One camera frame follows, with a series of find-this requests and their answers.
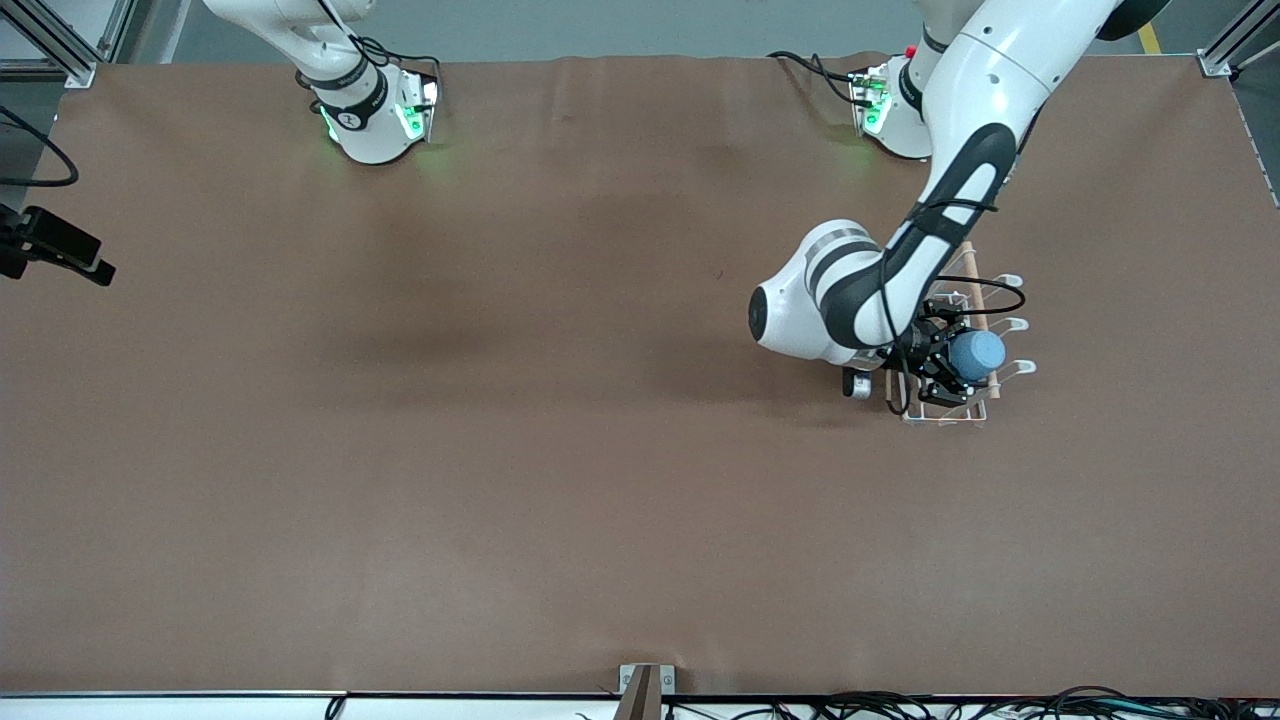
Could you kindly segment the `blue plastic cup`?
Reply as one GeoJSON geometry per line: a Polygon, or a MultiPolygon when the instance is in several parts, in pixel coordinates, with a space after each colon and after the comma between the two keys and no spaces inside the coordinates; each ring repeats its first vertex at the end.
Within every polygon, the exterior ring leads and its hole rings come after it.
{"type": "Polygon", "coordinates": [[[948,342],[948,363],[956,378],[980,383],[1006,361],[1004,340],[991,331],[965,329],[948,342]]]}

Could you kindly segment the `brown table cover sheet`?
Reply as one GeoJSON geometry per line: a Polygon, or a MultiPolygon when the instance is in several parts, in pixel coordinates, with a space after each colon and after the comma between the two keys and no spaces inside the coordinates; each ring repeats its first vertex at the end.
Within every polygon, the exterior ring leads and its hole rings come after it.
{"type": "Polygon", "coordinates": [[[925,168],[774,61],[456,64],[361,167],[282,65],[63,97],[104,288],[0,281],[0,691],[1280,696],[1280,211],[1231,86],[1093,56],[980,269],[1038,364],[910,427],[765,351],[925,168]]]}

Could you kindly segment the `aluminium frame post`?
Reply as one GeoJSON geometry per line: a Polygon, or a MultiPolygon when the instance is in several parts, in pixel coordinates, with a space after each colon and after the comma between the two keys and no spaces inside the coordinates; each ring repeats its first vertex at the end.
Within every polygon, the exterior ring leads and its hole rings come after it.
{"type": "Polygon", "coordinates": [[[1277,18],[1280,18],[1280,0],[1247,0],[1242,10],[1210,40],[1208,46],[1196,51],[1201,74],[1206,78],[1230,78],[1234,72],[1243,70],[1251,60],[1262,58],[1266,53],[1280,47],[1280,41],[1277,41],[1249,59],[1236,60],[1236,55],[1277,18]]]}
{"type": "Polygon", "coordinates": [[[138,0],[0,0],[0,79],[88,88],[122,56],[138,0]]]}

